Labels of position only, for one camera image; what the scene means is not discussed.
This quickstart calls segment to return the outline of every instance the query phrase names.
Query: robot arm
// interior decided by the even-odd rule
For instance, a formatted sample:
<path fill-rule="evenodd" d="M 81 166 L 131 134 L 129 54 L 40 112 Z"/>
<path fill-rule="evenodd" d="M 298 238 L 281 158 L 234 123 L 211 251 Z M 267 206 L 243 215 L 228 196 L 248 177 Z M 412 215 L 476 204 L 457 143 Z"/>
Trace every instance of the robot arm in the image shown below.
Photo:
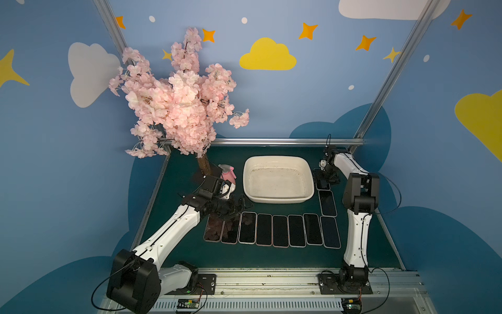
<path fill-rule="evenodd" d="M 226 220 L 244 209 L 242 200 L 230 198 L 235 185 L 227 180 L 207 176 L 196 195 L 183 198 L 169 220 L 134 248 L 121 250 L 113 261 L 106 296 L 134 313 L 147 313 L 160 295 L 176 289 L 195 290 L 197 268 L 180 262 L 161 270 L 167 256 L 181 239 L 206 215 L 216 213 Z"/>
<path fill-rule="evenodd" d="M 327 147 L 319 166 L 321 177 L 318 180 L 338 183 L 336 169 L 340 169 L 347 178 L 342 202 L 347 209 L 349 225 L 339 285 L 364 286 L 368 281 L 366 248 L 369 223 L 379 203 L 380 178 L 365 171 L 344 149 Z"/>

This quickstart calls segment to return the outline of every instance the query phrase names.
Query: pink blossom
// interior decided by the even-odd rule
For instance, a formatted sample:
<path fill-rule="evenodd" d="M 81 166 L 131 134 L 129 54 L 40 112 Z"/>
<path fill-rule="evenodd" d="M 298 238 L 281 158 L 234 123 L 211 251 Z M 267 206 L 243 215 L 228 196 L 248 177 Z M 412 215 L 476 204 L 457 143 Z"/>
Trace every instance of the pink blossom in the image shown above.
<path fill-rule="evenodd" d="M 176 73 L 169 79 L 155 79 L 150 63 L 137 50 L 125 48 L 123 62 L 131 61 L 125 73 L 119 69 L 117 77 L 110 80 L 109 88 L 114 94 L 121 88 L 126 93 L 129 107 L 139 118 L 131 133 L 140 142 L 127 153 L 138 158 L 167 152 L 159 144 L 162 133 L 154 125 L 162 125 L 166 138 L 182 154 L 197 154 L 202 157 L 216 138 L 213 123 L 230 119 L 230 124 L 239 128 L 249 121 L 249 110 L 235 113 L 228 93 L 236 87 L 231 71 L 220 64 L 206 68 L 208 76 L 200 77 L 199 56 L 202 48 L 197 29 L 188 29 L 183 44 L 171 47 L 172 66 Z"/>
<path fill-rule="evenodd" d="M 241 116 L 234 116 L 232 119 L 230 119 L 229 123 L 236 129 L 247 126 L 247 124 L 249 123 L 249 109 L 246 109 L 246 112 Z"/>

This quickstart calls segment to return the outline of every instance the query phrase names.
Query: smartphone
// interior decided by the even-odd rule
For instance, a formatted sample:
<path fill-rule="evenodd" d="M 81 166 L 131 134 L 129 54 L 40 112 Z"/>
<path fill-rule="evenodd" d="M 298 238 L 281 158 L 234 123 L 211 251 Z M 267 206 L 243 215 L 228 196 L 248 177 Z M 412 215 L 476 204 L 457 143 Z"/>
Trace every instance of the smartphone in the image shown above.
<path fill-rule="evenodd" d="M 308 245 L 322 245 L 321 225 L 317 214 L 303 214 Z"/>
<path fill-rule="evenodd" d="M 215 214 L 210 214 L 207 218 L 204 240 L 208 242 L 220 242 L 221 231 L 223 229 L 223 220 Z"/>
<path fill-rule="evenodd" d="M 221 231 L 221 242 L 227 244 L 236 244 L 239 235 L 240 214 L 223 222 Z"/>
<path fill-rule="evenodd" d="M 313 170 L 313 177 L 315 180 L 315 188 L 317 190 L 331 190 L 331 185 L 325 179 L 322 179 L 322 171 L 320 168 L 315 168 Z"/>
<path fill-rule="evenodd" d="M 320 190 L 319 203 L 321 204 L 321 213 L 323 216 L 336 217 L 336 205 L 333 192 Z"/>
<path fill-rule="evenodd" d="M 242 212 L 240 215 L 239 243 L 256 242 L 256 213 Z"/>
<path fill-rule="evenodd" d="M 321 229 L 325 248 L 339 249 L 342 247 L 338 226 L 334 217 L 321 216 Z"/>
<path fill-rule="evenodd" d="M 258 214 L 256 220 L 256 245 L 272 245 L 272 215 Z"/>
<path fill-rule="evenodd" d="M 276 248 L 289 247 L 288 218 L 274 215 L 272 217 L 272 242 Z"/>
<path fill-rule="evenodd" d="M 290 246 L 294 248 L 304 248 L 307 246 L 303 217 L 301 215 L 288 216 L 288 233 Z"/>

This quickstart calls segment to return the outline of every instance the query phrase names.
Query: black wire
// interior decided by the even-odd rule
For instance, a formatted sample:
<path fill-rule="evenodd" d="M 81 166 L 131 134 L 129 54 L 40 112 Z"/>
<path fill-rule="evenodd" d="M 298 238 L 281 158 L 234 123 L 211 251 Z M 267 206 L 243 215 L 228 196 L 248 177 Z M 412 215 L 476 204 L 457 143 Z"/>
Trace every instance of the black wire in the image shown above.
<path fill-rule="evenodd" d="M 117 309 L 108 309 L 108 308 L 101 308 L 101 307 L 98 307 L 97 305 L 94 304 L 94 294 L 96 293 L 96 291 L 98 290 L 98 288 L 105 282 L 107 281 L 108 279 L 112 278 L 114 275 L 116 275 L 118 272 L 122 271 L 124 268 L 126 267 L 129 267 L 130 265 L 132 265 L 134 262 L 136 262 L 137 259 L 139 259 L 143 254 L 146 253 L 146 250 L 141 253 L 139 256 L 137 256 L 134 260 L 132 260 L 129 264 L 127 264 L 126 266 L 122 267 L 121 269 L 119 269 L 118 271 L 116 271 L 115 273 L 111 274 L 110 276 L 108 276 L 105 280 L 103 280 L 99 285 L 97 285 L 96 289 L 94 289 L 94 291 L 92 292 L 91 294 L 91 303 L 92 303 L 92 306 L 97 308 L 97 309 L 100 309 L 100 310 L 104 310 L 104 311 L 108 311 L 108 312 L 116 312 L 116 311 L 120 311 L 120 310 L 124 310 L 124 308 L 117 308 Z"/>
<path fill-rule="evenodd" d="M 202 310 L 202 308 L 203 308 L 203 307 L 206 305 L 206 303 L 207 303 L 207 291 L 206 291 L 203 287 L 200 287 L 200 288 L 202 289 L 202 291 L 204 291 L 204 292 L 206 293 L 206 300 L 204 301 L 204 304 L 203 304 L 201 307 L 199 307 L 199 309 L 198 309 L 197 311 L 195 311 L 194 313 L 192 313 L 192 314 L 195 314 L 195 313 L 199 312 L 200 310 Z"/>
<path fill-rule="evenodd" d="M 331 133 L 328 134 L 328 137 L 326 138 L 326 147 L 328 147 L 328 140 L 329 140 L 329 144 L 331 145 Z"/>
<path fill-rule="evenodd" d="M 361 225 L 361 246 L 360 246 L 360 247 L 361 247 L 361 257 L 362 257 L 362 261 L 363 261 L 363 263 L 364 263 L 364 265 L 365 265 L 366 267 L 368 267 L 368 265 L 366 264 L 366 261 L 364 260 L 364 255 L 362 254 L 362 238 L 363 238 L 363 236 L 362 236 L 362 235 L 363 235 L 363 230 L 364 230 L 364 219 L 365 219 L 365 218 L 366 218 L 366 216 L 368 216 L 368 215 L 370 215 L 370 214 L 366 214 L 366 215 L 362 218 L 362 225 Z M 381 268 L 379 268 L 379 267 L 375 267 L 375 268 L 373 268 L 373 270 L 372 270 L 372 271 L 370 271 L 369 273 L 370 273 L 370 274 L 373 274 L 373 272 L 375 271 L 375 269 L 379 269 L 379 270 L 381 270 L 381 271 L 383 271 L 383 272 L 384 272 L 385 276 L 387 277 L 387 283 L 389 284 L 389 290 L 387 291 L 387 297 L 385 297 L 385 300 L 382 302 L 382 304 L 380 304 L 379 306 L 377 306 L 377 307 L 375 307 L 375 308 L 373 308 L 373 309 L 370 309 L 370 310 L 368 310 L 368 311 L 366 311 L 366 312 L 363 312 L 363 313 L 368 313 L 368 312 L 371 312 L 371 311 L 373 311 L 373 310 L 376 310 L 376 309 L 377 309 L 377 308 L 379 308 L 380 306 L 384 305 L 384 304 L 385 304 L 385 302 L 387 301 L 387 299 L 389 298 L 389 293 L 391 292 L 391 281 L 389 280 L 389 276 L 387 276 L 387 273 L 386 273 L 383 269 L 381 269 Z"/>
<path fill-rule="evenodd" d="M 385 304 L 385 302 L 387 301 L 387 299 L 389 298 L 389 293 L 391 293 L 391 281 L 389 280 L 389 276 L 387 276 L 387 273 L 386 273 L 383 269 L 381 269 L 380 267 L 375 267 L 372 271 L 370 271 L 370 273 L 371 273 L 371 274 L 373 274 L 373 272 L 375 271 L 375 269 L 379 269 L 379 270 L 383 271 L 383 272 L 384 272 L 384 274 L 385 274 L 385 277 L 387 277 L 387 283 L 389 284 L 389 289 L 387 290 L 387 296 L 385 297 L 385 300 L 384 300 L 384 301 L 383 301 L 383 302 L 382 302 L 379 306 L 377 306 L 377 307 L 375 307 L 375 308 L 372 308 L 372 309 L 370 309 L 370 310 L 364 311 L 364 312 L 362 312 L 361 314 L 369 313 L 369 312 L 371 312 L 371 311 L 376 310 L 376 309 L 377 309 L 377 308 L 379 308 L 380 306 L 384 305 L 384 304 Z"/>
<path fill-rule="evenodd" d="M 398 186 L 394 183 L 394 181 L 390 180 L 389 178 L 387 178 L 385 175 L 381 174 L 381 173 L 378 173 L 379 175 L 383 176 L 385 179 L 389 180 L 395 187 L 396 189 L 398 190 L 399 192 L 399 203 L 398 205 L 396 206 L 396 208 L 394 208 L 393 210 L 391 210 L 390 212 L 386 212 L 386 213 L 377 213 L 378 215 L 387 215 L 387 214 L 390 214 L 390 213 L 393 213 L 395 211 L 398 210 L 399 206 L 401 206 L 401 201 L 403 200 L 403 195 L 401 194 L 401 190 L 398 188 Z"/>

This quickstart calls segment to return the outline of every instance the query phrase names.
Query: yellow star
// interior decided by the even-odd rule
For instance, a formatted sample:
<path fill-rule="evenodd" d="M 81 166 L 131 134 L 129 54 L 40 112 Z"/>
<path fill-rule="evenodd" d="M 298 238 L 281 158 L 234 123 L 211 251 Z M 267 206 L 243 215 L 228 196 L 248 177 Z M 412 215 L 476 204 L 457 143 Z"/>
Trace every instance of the yellow star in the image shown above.
<path fill-rule="evenodd" d="M 461 29 L 464 22 L 467 21 L 467 19 L 469 19 L 471 16 L 472 14 L 465 14 L 464 10 L 462 10 L 462 12 L 460 12 L 460 15 L 455 21 L 453 21 L 453 23 L 451 23 L 451 25 L 456 26 L 458 29 Z"/>
<path fill-rule="evenodd" d="M 396 51 L 394 51 L 394 47 L 392 47 L 392 51 L 391 51 L 391 53 L 390 53 L 387 57 L 385 57 L 385 58 L 384 58 L 384 60 L 385 60 L 385 59 L 390 59 L 390 60 L 391 60 L 391 63 L 394 63 L 394 58 L 395 58 L 398 54 L 400 54 L 400 53 L 401 53 L 401 51 L 396 52 Z"/>
<path fill-rule="evenodd" d="M 369 51 L 369 46 L 371 45 L 371 43 L 375 39 L 376 39 L 376 37 L 368 38 L 365 35 L 363 35 L 362 39 L 361 39 L 361 44 L 356 48 L 356 50 L 364 49 L 366 51 Z"/>
<path fill-rule="evenodd" d="M 204 32 L 204 39 L 202 41 L 212 41 L 214 42 L 214 32 L 216 31 L 207 31 L 205 29 L 202 29 L 202 31 Z"/>
<path fill-rule="evenodd" d="M 171 53 L 167 53 L 164 49 L 162 49 L 162 51 L 164 52 L 164 58 L 162 58 L 162 60 L 164 59 L 169 59 L 171 61 L 173 61 L 173 58 L 171 58 Z"/>
<path fill-rule="evenodd" d="M 314 30 L 316 27 L 317 25 L 308 26 L 307 24 L 303 23 L 303 32 L 300 35 L 300 37 L 298 37 L 298 39 L 308 38 L 312 40 L 312 35 L 314 34 Z"/>
<path fill-rule="evenodd" d="M 24 85 L 29 85 L 22 77 L 12 69 L 12 59 L 14 58 L 14 49 L 9 51 L 5 57 L 0 60 L 0 87 L 7 81 L 16 81 Z"/>
<path fill-rule="evenodd" d="M 115 19 L 117 20 L 118 27 L 126 29 L 123 22 L 124 17 L 116 17 Z"/>

